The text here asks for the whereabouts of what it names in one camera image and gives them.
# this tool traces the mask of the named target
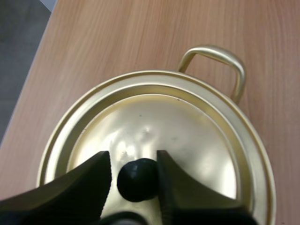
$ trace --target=brass cookware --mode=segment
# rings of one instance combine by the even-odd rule
[[[236,70],[231,99],[184,74],[195,54]],[[86,93],[54,130],[41,162],[38,186],[107,150],[112,187],[102,216],[131,210],[158,225],[158,200],[126,201],[116,188],[116,177],[125,163],[155,159],[156,150],[167,150],[193,178],[244,202],[260,225],[274,225],[276,195],[270,162],[261,139],[236,105],[246,82],[242,63],[226,50],[205,45],[188,50],[178,71],[132,72]]]

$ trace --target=black knob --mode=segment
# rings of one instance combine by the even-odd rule
[[[117,186],[123,198],[131,202],[155,197],[158,192],[156,161],[141,158],[125,164],[119,172]]]

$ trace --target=metal handle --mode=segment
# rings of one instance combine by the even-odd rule
[[[178,71],[184,73],[189,66],[191,60],[196,55],[203,55],[213,60],[222,62],[233,67],[237,73],[234,90],[231,94],[231,99],[236,104],[239,103],[243,95],[246,84],[246,73],[243,63],[231,52],[212,45],[200,45],[189,49],[181,59]]]

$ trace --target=black plastic part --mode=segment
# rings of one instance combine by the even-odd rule
[[[99,220],[111,186],[102,151],[54,181],[0,202],[0,224],[83,225]]]
[[[157,163],[141,158],[125,164],[119,172],[117,186],[123,198],[131,202],[155,197],[158,191]]]
[[[240,202],[211,190],[157,151],[158,197],[164,225],[256,225]]]
[[[125,211],[101,219],[98,225],[147,225],[147,222],[139,214]]]

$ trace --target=wooden table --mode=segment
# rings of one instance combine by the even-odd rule
[[[108,78],[175,70],[213,44],[247,68],[240,103],[262,137],[277,188],[277,225],[300,221],[300,1],[59,0],[0,149],[0,198],[34,188],[46,142],[66,110]],[[235,75],[196,57],[187,73],[229,94]]]

